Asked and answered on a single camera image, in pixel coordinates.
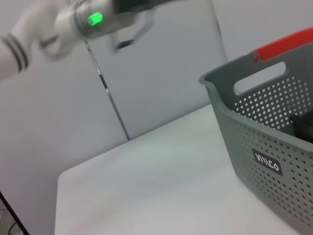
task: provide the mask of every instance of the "white wall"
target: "white wall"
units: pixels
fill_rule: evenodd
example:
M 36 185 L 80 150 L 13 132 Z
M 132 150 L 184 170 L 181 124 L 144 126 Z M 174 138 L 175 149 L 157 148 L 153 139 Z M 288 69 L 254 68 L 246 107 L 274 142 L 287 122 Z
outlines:
M 31 2 L 0 2 L 0 35 Z M 62 172 L 126 141 L 83 45 L 0 83 L 0 191 L 31 235 L 54 234 Z
M 142 24 L 119 33 L 120 40 Z M 108 41 L 90 45 L 131 138 L 209 104 L 198 78 L 226 62 L 212 0 L 161 6 L 154 27 L 117 54 Z
M 213 0 L 228 60 L 313 26 L 311 0 Z M 279 74 L 280 68 L 265 71 L 240 86 L 248 90 Z

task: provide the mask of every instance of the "green light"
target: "green light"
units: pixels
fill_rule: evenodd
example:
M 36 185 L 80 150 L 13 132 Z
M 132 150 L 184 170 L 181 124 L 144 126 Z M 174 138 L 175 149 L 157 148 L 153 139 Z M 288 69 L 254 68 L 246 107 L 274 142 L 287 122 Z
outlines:
M 92 14 L 91 16 L 89 16 L 88 23 L 93 26 L 93 25 L 101 22 L 102 20 L 103 20 L 102 14 L 100 12 L 96 12 L 96 13 Z

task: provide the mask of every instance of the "floor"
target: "floor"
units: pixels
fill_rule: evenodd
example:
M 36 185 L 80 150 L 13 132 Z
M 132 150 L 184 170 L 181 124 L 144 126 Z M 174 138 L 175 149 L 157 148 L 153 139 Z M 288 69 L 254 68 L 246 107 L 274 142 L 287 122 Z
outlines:
M 13 217 L 11 216 L 10 212 L 5 208 L 1 199 L 0 199 L 0 235 L 23 235 L 23 232 L 15 223 Z

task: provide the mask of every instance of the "metal cylinder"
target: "metal cylinder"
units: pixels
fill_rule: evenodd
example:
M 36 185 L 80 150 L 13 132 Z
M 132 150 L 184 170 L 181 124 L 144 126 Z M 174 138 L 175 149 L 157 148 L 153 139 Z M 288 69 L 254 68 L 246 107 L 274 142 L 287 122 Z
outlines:
M 93 23 L 95 14 L 101 20 Z M 85 38 L 93 39 L 134 23 L 137 12 L 116 13 L 112 0 L 82 0 L 73 7 L 72 19 L 76 30 Z

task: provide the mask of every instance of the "gray plastic basket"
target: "gray plastic basket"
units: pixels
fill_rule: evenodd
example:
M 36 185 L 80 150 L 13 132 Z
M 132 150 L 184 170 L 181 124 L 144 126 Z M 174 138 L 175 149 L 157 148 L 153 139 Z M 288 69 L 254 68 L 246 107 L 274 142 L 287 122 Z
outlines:
M 280 62 L 283 75 L 234 93 L 237 81 Z M 304 235 L 313 234 L 313 144 L 293 136 L 290 116 L 313 109 L 312 64 L 310 43 L 267 60 L 252 52 L 199 79 L 238 178 Z

